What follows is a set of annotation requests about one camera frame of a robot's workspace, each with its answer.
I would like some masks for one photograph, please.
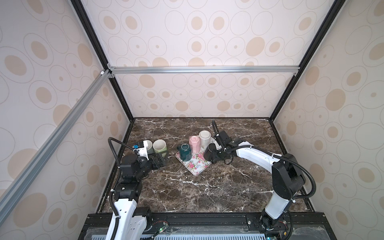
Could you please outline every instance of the cup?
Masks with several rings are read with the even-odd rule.
[[[150,140],[144,140],[144,142],[146,142],[148,144],[148,146],[147,146],[148,155],[155,153],[155,151],[153,150],[153,147],[152,147],[152,142]]]
[[[157,153],[157,152],[164,152],[167,150],[167,144],[164,140],[162,139],[159,139],[159,140],[156,140],[154,143],[153,143],[153,150]]]
[[[191,160],[191,147],[189,144],[184,143],[183,145],[177,146],[178,151],[180,152],[180,159],[184,162]]]
[[[203,130],[199,133],[201,146],[208,146],[211,142],[211,133],[207,130]]]
[[[199,153],[201,145],[200,138],[198,136],[190,136],[189,137],[189,145],[191,146],[192,153]]]

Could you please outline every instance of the floral coaster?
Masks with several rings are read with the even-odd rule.
[[[210,143],[214,143],[215,140],[211,138]],[[184,162],[180,159],[180,152],[177,152],[175,154],[176,158],[186,167],[193,175],[197,176],[199,175],[204,169],[206,169],[209,165],[211,165],[211,162],[208,162],[204,159],[204,151],[208,146],[201,146],[200,152],[197,154],[192,154],[191,160]]]

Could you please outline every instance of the light green mug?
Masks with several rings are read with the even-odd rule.
[[[159,139],[159,140],[156,140],[153,145],[153,150],[155,150],[155,152],[164,152],[167,150],[167,144],[164,140],[162,139]]]

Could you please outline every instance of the patterned wallpaper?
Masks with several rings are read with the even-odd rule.
[[[107,81],[0,227],[0,240],[78,239],[114,163],[108,137],[121,140],[128,127],[116,99]]]
[[[350,1],[275,121],[339,240],[384,239],[383,63],[384,1]]]
[[[67,1],[1,1],[0,195],[100,70]]]
[[[118,74],[134,117],[269,117],[292,73]]]
[[[333,0],[83,0],[113,66],[296,65]]]

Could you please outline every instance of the pink cup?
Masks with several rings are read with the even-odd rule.
[[[199,153],[201,145],[200,138],[198,136],[190,136],[189,137],[189,145],[192,148],[192,153]]]

